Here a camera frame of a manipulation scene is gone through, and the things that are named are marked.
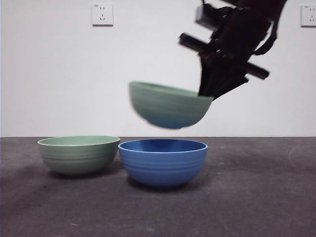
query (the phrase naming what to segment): bowl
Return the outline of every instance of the bowl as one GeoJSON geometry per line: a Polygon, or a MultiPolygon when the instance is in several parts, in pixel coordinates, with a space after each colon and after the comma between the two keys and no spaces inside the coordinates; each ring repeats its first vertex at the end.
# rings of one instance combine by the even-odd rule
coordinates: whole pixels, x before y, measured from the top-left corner
{"type": "Polygon", "coordinates": [[[118,152],[118,137],[72,136],[38,141],[44,163],[65,175],[84,175],[104,169],[118,152]]]}
{"type": "Polygon", "coordinates": [[[208,146],[178,139],[148,139],[121,143],[120,159],[128,175],[153,187],[188,183],[201,170],[208,146]]]}
{"type": "Polygon", "coordinates": [[[149,123],[180,129],[199,122],[209,109],[213,97],[197,92],[140,81],[129,83],[134,110],[149,123]]]}

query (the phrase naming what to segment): white wall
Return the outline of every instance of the white wall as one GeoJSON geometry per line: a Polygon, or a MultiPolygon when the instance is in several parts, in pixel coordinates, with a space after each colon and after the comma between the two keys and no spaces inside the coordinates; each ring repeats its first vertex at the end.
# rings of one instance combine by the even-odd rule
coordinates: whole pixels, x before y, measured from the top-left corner
{"type": "Polygon", "coordinates": [[[92,0],[2,0],[1,136],[315,136],[316,29],[299,26],[313,2],[289,0],[274,48],[252,59],[266,81],[250,77],[198,124],[167,130],[134,113],[127,83],[198,90],[199,59],[177,41],[208,40],[200,0],[113,0],[113,28],[91,27],[92,0]]]}

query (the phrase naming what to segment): ribbed bowl exterior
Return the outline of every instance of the ribbed bowl exterior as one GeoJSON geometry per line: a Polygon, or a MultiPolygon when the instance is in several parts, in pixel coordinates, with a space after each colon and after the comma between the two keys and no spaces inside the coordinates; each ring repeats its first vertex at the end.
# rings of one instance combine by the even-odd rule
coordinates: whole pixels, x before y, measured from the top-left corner
{"type": "Polygon", "coordinates": [[[185,96],[129,84],[134,110],[149,123],[166,128],[182,128],[199,122],[209,109],[212,97],[185,96]]]}
{"type": "Polygon", "coordinates": [[[187,152],[141,152],[118,146],[120,159],[127,173],[139,183],[154,187],[185,184],[200,172],[208,146],[187,152]]]}
{"type": "Polygon", "coordinates": [[[44,163],[65,175],[83,175],[104,169],[115,158],[119,141],[91,146],[46,146],[39,144],[44,163]]]}

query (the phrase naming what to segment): wall socket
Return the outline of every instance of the wall socket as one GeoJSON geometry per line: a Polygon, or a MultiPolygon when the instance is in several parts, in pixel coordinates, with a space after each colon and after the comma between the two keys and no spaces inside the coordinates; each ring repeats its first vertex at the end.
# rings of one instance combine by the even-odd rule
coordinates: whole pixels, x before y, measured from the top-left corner
{"type": "Polygon", "coordinates": [[[316,27],[316,5],[301,6],[301,27],[316,27]]]}
{"type": "Polygon", "coordinates": [[[113,4],[93,4],[91,7],[91,24],[93,26],[112,26],[113,4]]]}

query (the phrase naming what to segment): bowl rim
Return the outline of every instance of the bowl rim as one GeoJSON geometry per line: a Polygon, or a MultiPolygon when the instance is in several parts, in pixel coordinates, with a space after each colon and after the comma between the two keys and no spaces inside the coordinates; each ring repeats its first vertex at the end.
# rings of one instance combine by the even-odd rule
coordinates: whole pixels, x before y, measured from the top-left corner
{"type": "Polygon", "coordinates": [[[132,141],[127,141],[123,142],[118,145],[119,150],[123,151],[129,151],[129,152],[136,152],[136,153],[145,153],[145,154],[183,154],[183,153],[192,153],[192,152],[197,152],[197,151],[203,151],[208,149],[208,145],[203,142],[198,142],[198,141],[193,141],[193,140],[185,140],[185,139],[172,139],[172,138],[158,138],[158,139],[139,139],[139,140],[132,140],[132,141]],[[131,149],[126,149],[123,148],[122,145],[128,142],[138,142],[138,141],[147,141],[147,140],[176,140],[176,141],[187,141],[187,142],[196,142],[205,145],[205,147],[201,149],[196,149],[196,150],[189,150],[189,151],[183,151],[183,152],[145,152],[145,151],[136,151],[136,150],[131,150],[131,149]]]}
{"type": "MultiPolygon", "coordinates": [[[[134,86],[138,86],[138,87],[145,87],[146,85],[155,85],[155,86],[159,86],[159,87],[181,90],[181,91],[194,93],[194,94],[198,95],[198,93],[196,91],[182,89],[182,88],[175,87],[175,86],[170,86],[170,85],[146,82],[146,81],[132,80],[132,81],[129,82],[129,85],[134,85],[134,86]]],[[[212,97],[212,96],[202,96],[202,95],[192,96],[192,95],[187,95],[187,94],[182,94],[182,93],[177,93],[177,92],[170,93],[169,91],[161,91],[158,88],[150,88],[150,90],[157,91],[157,92],[163,92],[163,93],[171,94],[171,95],[178,95],[178,96],[183,96],[183,97],[189,97],[189,98],[199,98],[199,99],[203,99],[203,100],[207,100],[207,101],[209,101],[209,100],[213,101],[214,100],[214,97],[212,97]]]]}
{"type": "Polygon", "coordinates": [[[50,137],[50,138],[44,138],[41,139],[37,142],[37,144],[41,145],[41,146],[48,146],[48,147],[87,147],[87,146],[96,146],[96,145],[105,145],[105,144],[110,144],[110,143],[114,143],[114,142],[119,142],[120,138],[119,137],[114,137],[114,136],[103,136],[103,135],[83,135],[83,136],[61,136],[61,137],[50,137]],[[115,138],[115,141],[112,142],[102,142],[102,143],[95,143],[95,144],[83,144],[83,145],[52,145],[52,144],[44,144],[42,143],[43,141],[47,141],[47,140],[52,140],[52,139],[58,139],[58,138],[69,138],[69,137],[111,137],[111,138],[115,138]]]}

